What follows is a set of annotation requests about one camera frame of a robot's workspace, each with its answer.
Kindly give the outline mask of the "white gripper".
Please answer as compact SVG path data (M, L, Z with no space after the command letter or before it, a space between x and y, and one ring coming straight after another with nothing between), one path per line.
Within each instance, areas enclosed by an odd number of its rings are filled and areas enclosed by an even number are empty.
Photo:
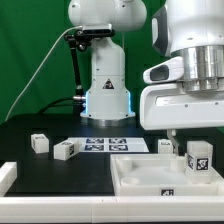
M147 86L140 97L140 124L145 130L167 130L178 155L175 129L224 126L224 88L185 93L180 83Z

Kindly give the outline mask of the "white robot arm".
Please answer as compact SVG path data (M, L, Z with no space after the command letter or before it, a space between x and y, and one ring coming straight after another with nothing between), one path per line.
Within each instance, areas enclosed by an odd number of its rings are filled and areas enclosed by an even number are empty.
M83 119L224 127L224 0L71 0L68 17L91 52Z

